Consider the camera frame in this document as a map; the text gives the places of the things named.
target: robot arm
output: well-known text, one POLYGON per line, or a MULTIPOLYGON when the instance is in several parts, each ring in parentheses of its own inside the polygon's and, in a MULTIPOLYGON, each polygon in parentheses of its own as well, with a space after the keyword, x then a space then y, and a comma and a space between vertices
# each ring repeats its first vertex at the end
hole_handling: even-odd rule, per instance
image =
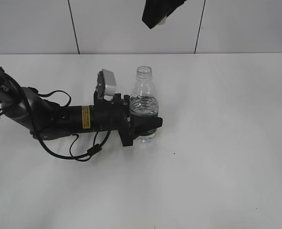
POLYGON ((97 78, 94 93, 94 105, 60 106, 57 103, 42 99, 47 95, 38 90, 20 85, 2 68, 0 68, 0 116, 5 115, 30 130, 41 146, 52 156, 87 161, 102 149, 110 132, 117 130, 123 146, 132 146, 133 140, 143 132, 162 126, 162 118, 137 118, 129 110, 130 96, 115 94, 116 82, 113 72, 101 70, 97 78), (105 95, 113 96, 112 100, 104 99, 105 95), (79 156, 62 156, 51 151, 43 142, 80 133, 103 132, 107 135, 101 144, 93 143, 86 154, 79 156))

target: black cable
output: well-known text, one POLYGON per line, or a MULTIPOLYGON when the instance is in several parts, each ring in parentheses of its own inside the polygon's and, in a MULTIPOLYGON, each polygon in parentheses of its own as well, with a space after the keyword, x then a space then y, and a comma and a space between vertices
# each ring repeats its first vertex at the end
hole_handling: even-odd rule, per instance
POLYGON ((37 129, 37 126, 35 125, 35 120, 34 120, 34 117, 33 117, 33 113, 32 113, 32 110, 31 110, 31 106, 28 102, 28 99, 27 99, 27 96, 25 94, 25 92, 23 91, 23 89, 21 88, 21 86, 9 75, 5 74, 5 76, 8 78, 8 80, 10 80, 16 87, 17 89, 19 90, 19 93, 21 94, 22 96, 22 100, 24 101, 24 104, 25 104, 25 107, 26 107, 26 110, 27 112, 29 113, 29 116, 30 116, 30 120, 31 120, 31 124, 32 124, 32 127, 33 127, 33 131, 40 143, 40 145, 45 149, 46 152, 48 152, 50 155, 54 156, 54 157, 57 157, 57 158, 60 158, 60 159, 65 159, 65 160, 76 160, 76 159, 80 159, 80 158, 83 158, 85 156, 88 156, 88 153, 86 154, 82 154, 82 155, 79 155, 79 156, 63 156, 63 155, 59 155, 59 154, 56 154, 54 153, 53 151, 51 151, 47 146, 46 144, 44 143, 44 141, 42 140, 40 134, 39 134, 39 131, 37 129))
POLYGON ((48 94, 37 94, 37 95, 40 96, 40 97, 42 97, 42 98, 47 98, 47 97, 50 97, 51 95, 53 95, 53 94, 56 93, 56 92, 65 93, 65 94, 69 97, 69 101, 68 101, 67 104, 64 105, 64 106, 68 106, 68 105, 71 104, 72 98, 71 98, 71 96, 70 96, 67 92, 65 92, 65 91, 56 90, 56 91, 53 91, 53 92, 48 93, 48 94))
MULTIPOLYGON (((79 135, 78 134, 73 134, 74 136, 76 136, 76 138, 75 138, 75 140, 72 142, 72 144, 71 144, 71 146, 70 146, 70 150, 69 150, 69 152, 70 152, 70 155, 71 156, 73 156, 73 154, 72 154, 72 146, 74 145, 74 143, 77 141, 77 139, 79 138, 79 135)), ((85 162, 85 161, 88 161, 88 160, 90 160, 91 159, 91 156, 89 157, 89 158, 87 158, 87 159, 75 159, 76 161, 81 161, 81 162, 85 162)))

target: white tabletop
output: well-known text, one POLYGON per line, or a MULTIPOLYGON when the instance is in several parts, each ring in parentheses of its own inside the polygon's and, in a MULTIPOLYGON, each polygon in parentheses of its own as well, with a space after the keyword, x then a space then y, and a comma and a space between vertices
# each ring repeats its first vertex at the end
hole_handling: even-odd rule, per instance
MULTIPOLYGON (((282 54, 0 55, 20 85, 72 105, 93 103, 102 68, 128 94, 140 65, 164 118, 150 144, 113 132, 89 162, 64 161, 1 118, 0 229, 282 229, 282 54)), ((73 140, 48 146, 68 156, 73 140)))

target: plastic water bottle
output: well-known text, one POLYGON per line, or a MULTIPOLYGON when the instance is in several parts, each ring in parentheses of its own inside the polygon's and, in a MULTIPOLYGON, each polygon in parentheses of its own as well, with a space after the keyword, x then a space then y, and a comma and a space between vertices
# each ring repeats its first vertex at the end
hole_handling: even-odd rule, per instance
MULTIPOLYGON (((138 67, 136 83, 130 97, 130 112, 139 117, 157 117, 159 111, 157 91, 152 81, 152 70, 148 66, 138 67)), ((139 142, 149 142, 156 136, 156 129, 143 132, 139 142)))

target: black fabric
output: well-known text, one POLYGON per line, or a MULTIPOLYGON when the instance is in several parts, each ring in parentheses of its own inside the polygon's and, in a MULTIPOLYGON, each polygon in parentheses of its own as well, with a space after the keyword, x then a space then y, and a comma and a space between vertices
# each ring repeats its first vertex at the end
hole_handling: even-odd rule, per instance
POLYGON ((142 21, 154 28, 163 18, 172 14, 186 0, 146 0, 142 21))

